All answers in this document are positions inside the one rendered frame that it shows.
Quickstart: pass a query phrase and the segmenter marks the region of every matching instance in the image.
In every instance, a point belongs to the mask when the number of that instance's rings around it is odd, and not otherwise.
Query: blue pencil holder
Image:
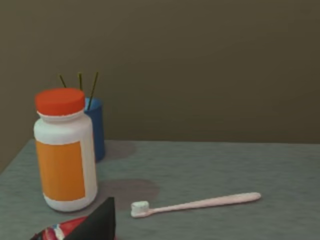
[[[88,110],[89,101],[90,98],[86,97],[84,112],[92,121],[95,162],[99,162],[106,155],[102,102],[93,98]]]

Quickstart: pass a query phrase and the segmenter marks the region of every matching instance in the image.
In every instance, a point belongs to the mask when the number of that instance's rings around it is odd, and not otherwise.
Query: brown background
[[[109,139],[320,143],[319,1],[10,0],[0,29],[0,170],[79,71]]]

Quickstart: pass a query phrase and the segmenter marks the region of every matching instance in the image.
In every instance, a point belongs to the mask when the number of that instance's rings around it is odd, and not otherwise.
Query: thin wooden stick
[[[80,84],[80,90],[82,91],[82,73],[78,73],[78,79],[79,79],[79,84]]]
[[[98,76],[99,76],[99,72],[96,72],[95,73],[94,82],[93,82],[93,86],[92,86],[92,89],[91,89],[91,95],[90,95],[90,100],[89,100],[89,104],[88,104],[88,109],[87,110],[90,110],[90,107],[91,107],[91,102],[92,102],[92,98],[94,97]]]
[[[66,85],[66,83],[65,83],[65,81],[64,81],[64,79],[63,79],[63,77],[62,77],[62,75],[61,75],[61,74],[59,75],[59,78],[60,78],[60,80],[61,80],[61,82],[62,82],[63,86],[66,88],[66,87],[67,87],[67,85]]]

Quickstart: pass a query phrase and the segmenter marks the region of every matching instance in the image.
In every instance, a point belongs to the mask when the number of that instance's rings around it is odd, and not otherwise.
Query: orange bottle cap
[[[36,110],[47,116],[65,116],[85,108],[85,94],[76,88],[54,88],[35,96]]]

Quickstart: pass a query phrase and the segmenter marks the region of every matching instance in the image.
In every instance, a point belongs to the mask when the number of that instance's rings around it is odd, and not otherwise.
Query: table surface
[[[97,164],[99,194],[75,213],[50,209],[30,140],[0,175],[0,239],[26,240],[87,215],[115,197],[119,240],[318,240],[320,145],[107,141]],[[260,192],[255,203],[130,217],[130,204],[162,207]]]

